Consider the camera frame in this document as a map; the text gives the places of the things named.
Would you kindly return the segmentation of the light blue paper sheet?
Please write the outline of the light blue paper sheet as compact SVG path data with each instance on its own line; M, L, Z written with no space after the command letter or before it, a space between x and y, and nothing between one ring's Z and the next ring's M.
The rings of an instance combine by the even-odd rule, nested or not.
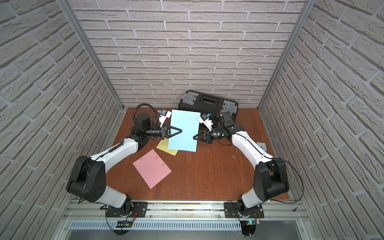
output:
M196 152L197 140L193 137L199 132L199 112L172 110L171 126L181 129L182 132L169 139L169 149L187 152Z

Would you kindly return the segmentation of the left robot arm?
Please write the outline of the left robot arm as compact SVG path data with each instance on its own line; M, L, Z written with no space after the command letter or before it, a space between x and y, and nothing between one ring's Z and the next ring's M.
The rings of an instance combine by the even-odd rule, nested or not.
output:
M131 133L118 144L91 157L78 157L67 183L67 192L90 203L124 208L130 201L129 197L107 186L107 172L126 157L141 150L149 138L164 140L182 133L181 129L164 124L171 115L171 111L159 110L156 124L152 124L148 113L134 116Z

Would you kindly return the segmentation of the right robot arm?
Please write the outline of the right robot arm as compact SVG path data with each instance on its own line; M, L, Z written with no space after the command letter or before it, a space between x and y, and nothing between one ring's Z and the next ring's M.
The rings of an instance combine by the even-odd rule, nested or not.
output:
M202 114L198 117L199 123L207 129L196 134L193 139L206 144L211 144L213 140L228 139L255 169L252 188L238 200L240 209L251 209L289 191L287 166L283 159L274 158L257 145L245 128L235 124L230 112L220 113L216 125L210 116Z

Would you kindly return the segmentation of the yellow paper sheet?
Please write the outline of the yellow paper sheet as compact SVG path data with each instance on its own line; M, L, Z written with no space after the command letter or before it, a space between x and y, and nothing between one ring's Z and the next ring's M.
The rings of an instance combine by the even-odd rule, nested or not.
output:
M178 150L169 149L169 139L161 140L159 142L159 144L157 145L157 149L159 149L165 153L168 153L172 156L176 156L176 154L178 153Z

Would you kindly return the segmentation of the black plastic toolbox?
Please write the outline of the black plastic toolbox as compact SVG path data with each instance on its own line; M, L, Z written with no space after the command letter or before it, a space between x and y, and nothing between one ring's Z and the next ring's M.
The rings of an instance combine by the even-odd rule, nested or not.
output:
M239 104L236 101L194 92L187 91L179 102L178 110L199 112L201 114L212 114L215 121L223 112L230 112L233 121L236 121Z

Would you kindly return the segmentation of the pink paper sheet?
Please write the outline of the pink paper sheet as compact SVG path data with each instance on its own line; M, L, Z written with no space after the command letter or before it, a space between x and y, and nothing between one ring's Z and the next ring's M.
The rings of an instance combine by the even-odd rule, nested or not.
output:
M150 189L155 187L172 172L166 164L165 166L161 166L162 162L164 161L155 152L155 150L149 151L140 159L133 162L134 167Z

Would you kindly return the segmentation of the small teal alarm clock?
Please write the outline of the small teal alarm clock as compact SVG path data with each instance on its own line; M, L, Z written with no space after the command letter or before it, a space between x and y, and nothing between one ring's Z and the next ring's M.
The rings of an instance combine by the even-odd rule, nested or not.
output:
M257 145L263 149L265 152L267 151L267 145L266 143L262 143L262 142L257 142Z

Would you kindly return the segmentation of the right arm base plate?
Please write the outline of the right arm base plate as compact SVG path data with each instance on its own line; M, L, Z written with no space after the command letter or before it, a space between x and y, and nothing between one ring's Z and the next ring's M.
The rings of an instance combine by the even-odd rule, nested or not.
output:
M224 202L225 218L229 219L263 219L265 217L261 204L252 208L244 207L240 202Z

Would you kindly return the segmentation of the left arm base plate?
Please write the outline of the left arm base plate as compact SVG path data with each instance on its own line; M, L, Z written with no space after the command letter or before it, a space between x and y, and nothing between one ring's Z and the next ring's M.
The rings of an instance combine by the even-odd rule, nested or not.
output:
M144 218L147 212L148 204L148 202L128 201L127 203L124 203L121 208L107 207L106 217Z

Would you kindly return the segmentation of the aluminium front rail frame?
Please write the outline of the aluminium front rail frame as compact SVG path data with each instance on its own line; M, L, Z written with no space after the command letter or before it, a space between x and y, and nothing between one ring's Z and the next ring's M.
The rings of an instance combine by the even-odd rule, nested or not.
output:
M102 204L70 201L60 222L62 231L130 230L241 231L262 223L293 224L301 232L309 222L300 203L266 202L249 214L240 214L235 201L134 200L134 212L127 217L109 212Z

